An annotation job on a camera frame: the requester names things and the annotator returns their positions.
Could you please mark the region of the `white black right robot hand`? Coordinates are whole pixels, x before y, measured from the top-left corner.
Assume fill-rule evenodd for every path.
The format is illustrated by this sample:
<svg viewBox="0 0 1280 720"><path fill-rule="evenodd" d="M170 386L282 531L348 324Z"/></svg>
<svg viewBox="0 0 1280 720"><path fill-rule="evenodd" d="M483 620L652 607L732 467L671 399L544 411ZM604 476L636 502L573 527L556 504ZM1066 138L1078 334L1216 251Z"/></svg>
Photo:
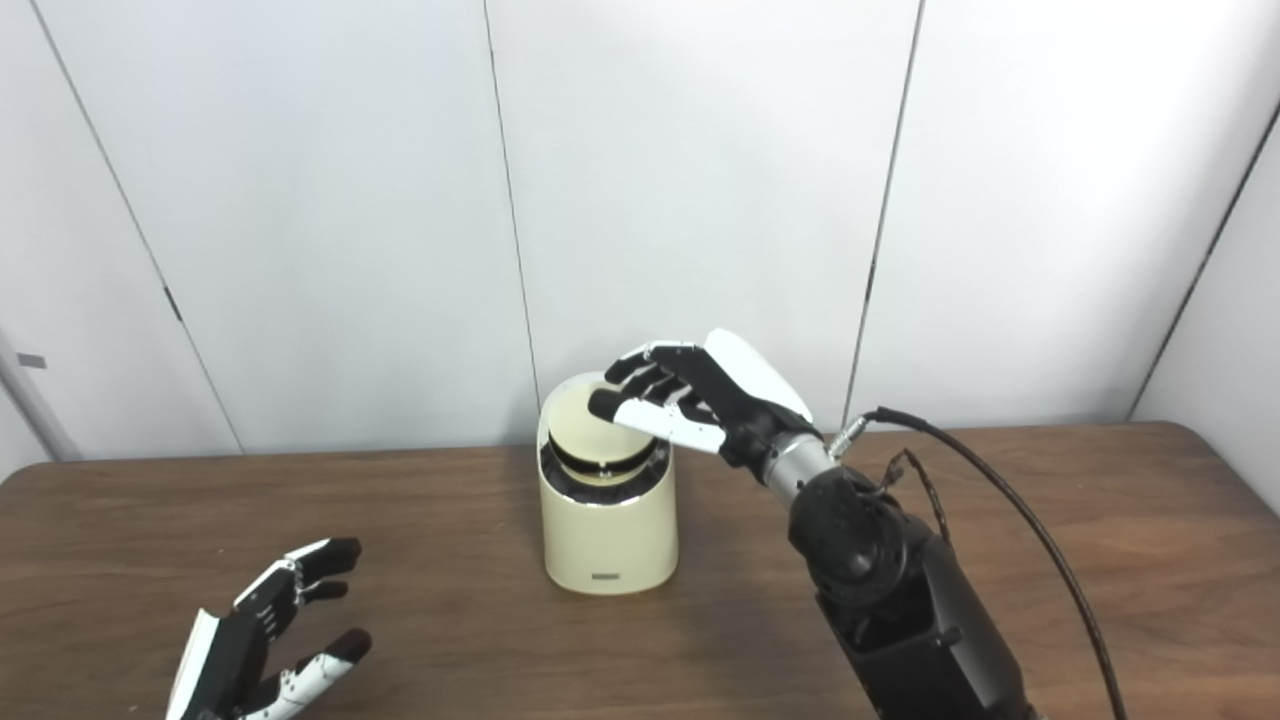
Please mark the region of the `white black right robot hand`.
<svg viewBox="0 0 1280 720"><path fill-rule="evenodd" d="M760 474L781 439L819 437L797 391L723 328L700 342L652 341L605 369L588 411L604 421Z"/></svg>

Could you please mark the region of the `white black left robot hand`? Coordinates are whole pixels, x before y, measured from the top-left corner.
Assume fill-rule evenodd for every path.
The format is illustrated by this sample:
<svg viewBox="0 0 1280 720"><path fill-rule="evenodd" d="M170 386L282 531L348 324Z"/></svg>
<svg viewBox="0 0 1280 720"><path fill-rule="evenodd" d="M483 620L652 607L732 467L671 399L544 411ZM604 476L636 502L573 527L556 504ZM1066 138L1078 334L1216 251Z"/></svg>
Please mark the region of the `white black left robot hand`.
<svg viewBox="0 0 1280 720"><path fill-rule="evenodd" d="M273 644L300 610L347 596L342 577L364 547L330 537L283 553L232 602L228 614L200 609L166 701L168 719L293 719L347 676L372 648L351 628L316 653L276 674L264 669Z"/></svg>

